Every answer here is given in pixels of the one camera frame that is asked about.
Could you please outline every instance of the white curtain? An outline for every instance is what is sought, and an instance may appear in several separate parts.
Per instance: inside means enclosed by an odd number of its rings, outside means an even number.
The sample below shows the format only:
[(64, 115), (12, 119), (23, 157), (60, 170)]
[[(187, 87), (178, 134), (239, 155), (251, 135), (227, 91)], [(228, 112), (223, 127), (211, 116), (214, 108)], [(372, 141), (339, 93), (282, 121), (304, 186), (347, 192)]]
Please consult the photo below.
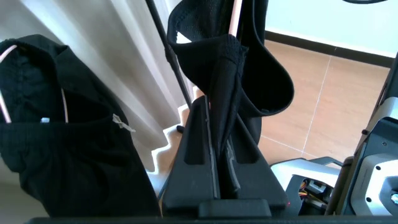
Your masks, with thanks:
[[(155, 0), (165, 29), (179, 1)], [(31, 34), (69, 45), (114, 93), (136, 130), (141, 160), (154, 170), (151, 151), (167, 144), (163, 129), (180, 122), (177, 108), (185, 100), (146, 2), (2, 0), (0, 40)], [(192, 96), (192, 84), (184, 80)]]

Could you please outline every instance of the black pole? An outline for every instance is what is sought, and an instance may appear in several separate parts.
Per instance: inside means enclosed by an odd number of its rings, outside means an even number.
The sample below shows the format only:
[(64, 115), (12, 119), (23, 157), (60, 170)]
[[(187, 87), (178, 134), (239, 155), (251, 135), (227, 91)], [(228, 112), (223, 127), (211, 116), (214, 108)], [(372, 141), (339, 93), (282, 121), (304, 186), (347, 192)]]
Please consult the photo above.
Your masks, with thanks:
[(170, 45), (167, 43), (166, 33), (163, 29), (163, 25), (162, 25), (162, 21), (160, 20), (159, 13), (157, 13), (155, 3), (153, 0), (146, 0), (146, 3), (148, 5), (149, 12), (155, 22), (155, 26), (160, 35), (160, 39), (162, 40), (162, 43), (163, 43), (163, 46), (165, 49), (165, 53), (166, 53), (166, 59), (169, 62), (170, 66), (172, 67), (175, 77), (177, 78), (178, 85), (180, 85), (182, 95), (184, 96), (185, 101), (187, 102), (188, 108), (191, 109), (191, 98), (188, 94), (187, 87), (185, 86), (184, 81), (182, 80), (182, 76), (180, 73), (180, 67), (177, 62), (177, 56), (173, 52), (173, 49), (170, 47)]

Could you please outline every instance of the black garment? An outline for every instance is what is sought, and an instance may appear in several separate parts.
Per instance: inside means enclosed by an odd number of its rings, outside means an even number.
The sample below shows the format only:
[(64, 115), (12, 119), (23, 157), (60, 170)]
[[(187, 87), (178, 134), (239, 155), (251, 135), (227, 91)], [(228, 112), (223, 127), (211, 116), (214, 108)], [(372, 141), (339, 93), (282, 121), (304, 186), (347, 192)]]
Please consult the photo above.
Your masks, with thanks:
[(0, 52), (14, 44), (0, 63), (12, 119), (0, 116), (0, 153), (22, 189), (51, 217), (160, 215), (130, 132), (112, 122), (127, 119), (108, 89), (68, 46), (32, 35), (1, 42)]
[[(243, 1), (240, 41), (228, 34), (233, 2), (183, 0), (172, 11), (167, 31), (184, 74), (210, 98), (218, 156), (238, 114), (258, 143), (261, 116), (283, 111), (294, 95), (289, 74), (264, 47), (267, 1)], [(178, 44), (177, 32), (192, 43)]]

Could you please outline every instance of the baseboard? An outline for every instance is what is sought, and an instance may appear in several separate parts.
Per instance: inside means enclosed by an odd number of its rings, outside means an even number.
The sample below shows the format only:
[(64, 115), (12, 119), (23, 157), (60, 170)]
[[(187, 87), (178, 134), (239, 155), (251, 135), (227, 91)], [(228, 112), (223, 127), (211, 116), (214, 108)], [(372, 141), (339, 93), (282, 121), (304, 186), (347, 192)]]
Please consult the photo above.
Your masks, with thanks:
[(376, 54), (370, 54), (366, 52), (360, 52), (357, 50), (345, 49), (342, 47), (335, 47), (328, 44), (314, 42), (311, 40), (305, 40), (298, 37), (292, 37), (284, 34), (278, 34), (271, 31), (266, 31), (266, 39), (281, 44), (287, 44), (294, 47), (300, 47), (307, 50), (320, 52), (323, 54), (333, 55), (336, 57), (347, 58), (358, 62), (369, 63), (372, 65), (378, 65), (382, 67), (390, 68), (394, 58), (385, 57)]

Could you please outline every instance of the tiled floor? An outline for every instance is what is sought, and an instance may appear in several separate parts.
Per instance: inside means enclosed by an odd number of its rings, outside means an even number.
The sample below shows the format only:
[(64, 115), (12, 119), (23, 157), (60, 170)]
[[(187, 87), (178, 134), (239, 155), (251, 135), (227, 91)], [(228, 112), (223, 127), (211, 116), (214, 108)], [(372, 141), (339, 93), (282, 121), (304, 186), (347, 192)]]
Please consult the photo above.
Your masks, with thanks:
[[(355, 150), (389, 69), (275, 42), (267, 41), (266, 47), (295, 86), (292, 104), (262, 119), (259, 149), (268, 163), (322, 156), (344, 161)], [(188, 113), (181, 110), (182, 123)], [(181, 139), (175, 128), (167, 132), (168, 150), (154, 155), (158, 175), (165, 176)]]

